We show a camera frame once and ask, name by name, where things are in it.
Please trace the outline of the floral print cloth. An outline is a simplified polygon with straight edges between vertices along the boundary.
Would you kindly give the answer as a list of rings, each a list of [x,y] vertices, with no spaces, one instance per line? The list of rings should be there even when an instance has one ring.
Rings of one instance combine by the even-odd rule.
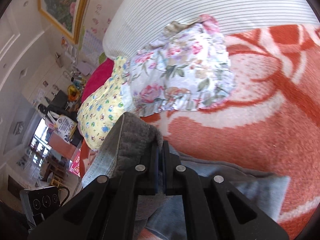
[[[198,111],[225,102],[235,77],[225,38],[213,16],[171,22],[123,65],[124,109],[140,117]]]

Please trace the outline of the yellow cartoon print cloth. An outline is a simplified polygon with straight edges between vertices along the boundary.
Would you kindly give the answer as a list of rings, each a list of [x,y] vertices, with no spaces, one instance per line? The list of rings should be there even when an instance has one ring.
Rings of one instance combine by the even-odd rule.
[[[111,77],[82,103],[78,110],[78,129],[87,146],[97,151],[106,136],[128,111],[132,99],[127,85],[126,59],[117,57]]]

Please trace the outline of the white printed tote bag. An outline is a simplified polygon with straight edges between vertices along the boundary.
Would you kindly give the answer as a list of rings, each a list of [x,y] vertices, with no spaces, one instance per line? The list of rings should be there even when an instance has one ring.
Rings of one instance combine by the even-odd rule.
[[[56,134],[64,141],[69,142],[77,128],[77,123],[71,118],[60,115],[54,125]]]

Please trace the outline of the grey fleece pants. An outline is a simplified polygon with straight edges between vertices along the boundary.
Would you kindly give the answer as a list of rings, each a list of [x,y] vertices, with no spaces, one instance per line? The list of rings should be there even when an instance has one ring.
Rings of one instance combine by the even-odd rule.
[[[82,186],[86,187],[99,175],[110,178],[122,175],[125,170],[139,163],[153,142],[159,145],[163,143],[163,136],[155,126],[133,114],[123,114],[103,140],[82,179]],[[250,170],[224,161],[193,158],[176,151],[172,146],[169,150],[179,155],[182,164],[199,176],[221,175],[270,218],[278,220],[290,183],[288,176]],[[133,239],[138,238],[143,228],[160,239],[186,239],[182,197],[167,197],[163,192],[151,197],[139,197]]]

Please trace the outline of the red pink cloth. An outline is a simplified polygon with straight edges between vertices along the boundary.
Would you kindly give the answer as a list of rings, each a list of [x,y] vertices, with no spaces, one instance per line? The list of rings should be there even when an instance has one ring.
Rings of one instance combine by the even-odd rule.
[[[84,88],[81,102],[83,103],[92,93],[100,88],[111,77],[114,61],[107,58],[91,75]]]

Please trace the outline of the orange white patterned blanket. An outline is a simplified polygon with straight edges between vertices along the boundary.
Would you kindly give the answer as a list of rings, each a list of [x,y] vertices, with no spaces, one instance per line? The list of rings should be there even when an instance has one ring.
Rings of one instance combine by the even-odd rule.
[[[225,102],[123,114],[155,126],[178,152],[288,176],[276,221],[294,239],[319,205],[319,27],[281,25],[224,38],[235,77]]]

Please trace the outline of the framed floral painting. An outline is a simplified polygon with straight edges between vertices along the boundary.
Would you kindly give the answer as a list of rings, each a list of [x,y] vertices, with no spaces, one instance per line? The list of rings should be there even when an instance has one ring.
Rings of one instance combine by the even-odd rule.
[[[88,1],[37,0],[37,4],[39,12],[73,44],[77,44]]]

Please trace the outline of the white striped pillow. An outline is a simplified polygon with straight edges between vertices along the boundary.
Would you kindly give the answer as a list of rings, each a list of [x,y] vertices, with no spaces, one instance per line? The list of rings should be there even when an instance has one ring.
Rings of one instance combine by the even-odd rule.
[[[130,56],[154,41],[171,22],[213,16],[224,35],[319,20],[307,0],[123,0],[104,35],[109,59]]]

